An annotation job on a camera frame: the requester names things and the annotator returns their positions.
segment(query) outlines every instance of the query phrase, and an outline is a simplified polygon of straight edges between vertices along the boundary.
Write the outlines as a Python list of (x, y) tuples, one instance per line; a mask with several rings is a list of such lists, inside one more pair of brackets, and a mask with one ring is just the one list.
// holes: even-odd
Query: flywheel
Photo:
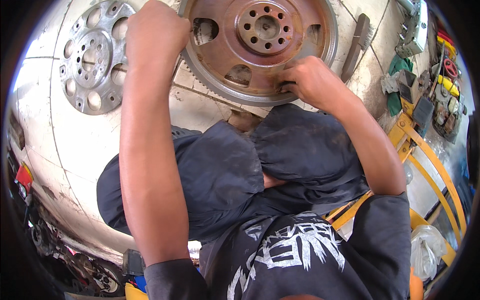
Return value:
[(63, 92), (78, 111), (101, 115), (121, 103), (127, 19), (134, 13), (125, 2), (107, 0), (89, 8), (70, 29), (59, 72)]
[(329, 0), (182, 0), (192, 32), (182, 52), (214, 93), (258, 107), (297, 99), (280, 94), (278, 73), (291, 59), (317, 56), (331, 66), (338, 27)]

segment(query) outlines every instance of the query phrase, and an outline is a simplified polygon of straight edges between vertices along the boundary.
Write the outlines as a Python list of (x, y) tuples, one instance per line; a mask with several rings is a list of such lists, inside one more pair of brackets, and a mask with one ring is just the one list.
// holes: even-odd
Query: forearm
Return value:
[(345, 97), (346, 104), (333, 115), (347, 131), (368, 185), (378, 195), (400, 195), (406, 190), (406, 180), (398, 153), (362, 101), (353, 94)]
[(188, 215), (168, 110), (173, 65), (174, 60), (166, 60), (133, 67), (124, 85), (120, 132), (122, 197), (128, 226), (147, 265), (189, 257), (185, 245)]

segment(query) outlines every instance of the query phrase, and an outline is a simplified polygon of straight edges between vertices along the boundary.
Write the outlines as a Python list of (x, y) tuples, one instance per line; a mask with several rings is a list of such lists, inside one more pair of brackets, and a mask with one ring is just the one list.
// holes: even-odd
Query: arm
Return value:
[(120, 182), (128, 226), (149, 266), (190, 257), (168, 111), (174, 64), (187, 43), (190, 22), (152, 0), (129, 18), (128, 26)]
[(400, 195), (406, 190), (405, 173), (392, 143), (354, 95), (324, 62), (310, 56), (287, 63), (279, 75), (282, 92), (332, 114), (347, 131), (357, 151), (368, 185), (375, 194)]

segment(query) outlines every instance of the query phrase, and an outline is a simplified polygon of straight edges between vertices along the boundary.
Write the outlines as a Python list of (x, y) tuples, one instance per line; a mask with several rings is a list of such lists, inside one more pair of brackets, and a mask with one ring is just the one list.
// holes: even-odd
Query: dark pants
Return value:
[[(209, 242), (255, 216), (311, 210), (324, 214), (368, 190), (355, 149), (329, 115), (275, 107), (250, 137), (221, 121), (203, 134), (174, 139), (187, 204), (190, 240)], [(286, 180), (264, 190), (263, 172)], [(118, 155), (97, 183), (98, 209), (130, 234), (120, 190)]]

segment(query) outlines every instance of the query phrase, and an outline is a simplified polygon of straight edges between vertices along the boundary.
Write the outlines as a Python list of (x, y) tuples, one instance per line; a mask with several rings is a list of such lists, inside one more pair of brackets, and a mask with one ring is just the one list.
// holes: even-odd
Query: green cloth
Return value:
[[(402, 69), (406, 69), (412, 72), (413, 62), (411, 62), (409, 59), (403, 59), (400, 56), (398, 56), (398, 54), (395, 54), (395, 57), (393, 57), (392, 62), (390, 63), (390, 68), (388, 69), (388, 73), (391, 76)], [(392, 117), (402, 110), (402, 103), (400, 102), (399, 92), (393, 92), (388, 94), (387, 106), (388, 106), (388, 110), (390, 111), (390, 116)]]

